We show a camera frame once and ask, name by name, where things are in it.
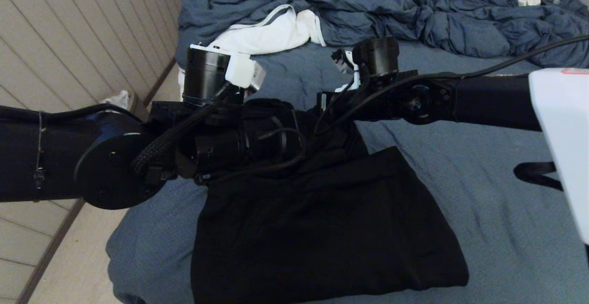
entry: black pants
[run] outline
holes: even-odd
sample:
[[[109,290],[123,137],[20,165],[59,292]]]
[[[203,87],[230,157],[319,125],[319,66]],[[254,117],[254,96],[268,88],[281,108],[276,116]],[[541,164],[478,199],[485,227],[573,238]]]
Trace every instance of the black pants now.
[[[464,286],[454,232],[396,148],[286,178],[210,187],[197,304],[288,304]]]

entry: robotic arm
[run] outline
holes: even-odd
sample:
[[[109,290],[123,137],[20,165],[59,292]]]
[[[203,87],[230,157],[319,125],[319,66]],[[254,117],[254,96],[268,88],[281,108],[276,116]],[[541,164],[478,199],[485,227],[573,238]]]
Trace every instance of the robotic arm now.
[[[57,114],[0,107],[0,201],[83,197],[97,207],[126,208],[177,176],[206,185],[292,166],[304,158],[307,139],[346,120],[446,120],[544,132],[581,239],[589,243],[586,69],[484,76],[516,58],[477,73],[418,75],[398,70],[398,54],[394,38],[363,42],[351,57],[334,54],[355,71],[356,82],[318,93],[315,130],[301,128],[309,113],[288,103],[243,103],[259,89],[261,67],[248,56],[201,46],[189,49],[184,102],[153,103],[146,123],[107,104]],[[531,164],[516,175],[560,188],[542,177],[553,170]]]

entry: blue comforter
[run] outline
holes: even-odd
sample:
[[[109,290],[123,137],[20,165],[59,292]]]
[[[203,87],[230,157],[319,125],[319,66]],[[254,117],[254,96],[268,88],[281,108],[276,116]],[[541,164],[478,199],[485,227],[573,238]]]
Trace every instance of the blue comforter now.
[[[329,46],[395,36],[455,54],[498,57],[589,34],[587,7],[578,0],[563,6],[518,6],[517,0],[184,0],[177,61],[184,67],[189,44],[207,45],[230,25],[257,23],[281,4],[320,16]],[[530,61],[541,67],[586,67],[589,42],[562,46]]]

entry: floor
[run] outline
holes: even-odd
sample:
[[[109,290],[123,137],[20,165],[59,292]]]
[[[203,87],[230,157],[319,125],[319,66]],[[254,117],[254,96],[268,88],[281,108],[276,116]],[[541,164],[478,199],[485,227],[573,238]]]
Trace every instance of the floor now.
[[[171,70],[155,101],[179,100],[178,65]],[[53,256],[30,304],[119,304],[107,275],[107,240],[126,210],[107,211],[85,204]]]

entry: wood paneling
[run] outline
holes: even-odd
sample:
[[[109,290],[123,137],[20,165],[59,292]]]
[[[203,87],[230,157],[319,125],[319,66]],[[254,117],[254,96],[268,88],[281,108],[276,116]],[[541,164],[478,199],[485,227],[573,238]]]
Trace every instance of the wood paneling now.
[[[0,204],[0,218],[46,235],[54,235],[68,210],[49,201]]]
[[[0,258],[35,266],[51,237],[0,219]]]
[[[31,266],[0,260],[0,275],[4,276],[0,282],[0,297],[18,298],[33,269]]]
[[[0,0],[0,105],[61,112],[124,89],[144,98],[174,57],[181,1]],[[16,301],[75,202],[0,203],[0,304]]]
[[[68,210],[71,210],[71,208],[74,206],[75,202],[78,201],[77,199],[60,199],[57,201],[50,201],[53,204],[57,204],[61,207],[64,207]]]
[[[85,204],[55,252],[29,304],[119,303],[107,275],[104,247],[126,210],[100,210]]]
[[[64,24],[86,57],[116,92],[131,89],[122,70],[111,57],[74,0],[47,0],[57,18]]]
[[[0,86],[28,109],[61,112],[70,109],[0,36]]]
[[[162,14],[162,0],[143,0],[145,6],[149,8],[149,13],[156,25],[156,28],[162,36],[162,40],[164,40],[164,44],[166,48],[170,51],[170,54],[174,52],[176,37],[174,34],[177,34],[176,31],[172,31],[170,25],[166,23],[167,13]]]
[[[78,5],[82,15],[84,15],[99,40],[101,40],[103,46],[109,51],[112,59],[121,69],[133,90],[141,98],[144,98],[149,91],[149,84],[139,72],[134,59],[123,47],[121,40],[116,36],[109,20],[98,6],[96,0],[74,0],[74,2]]]

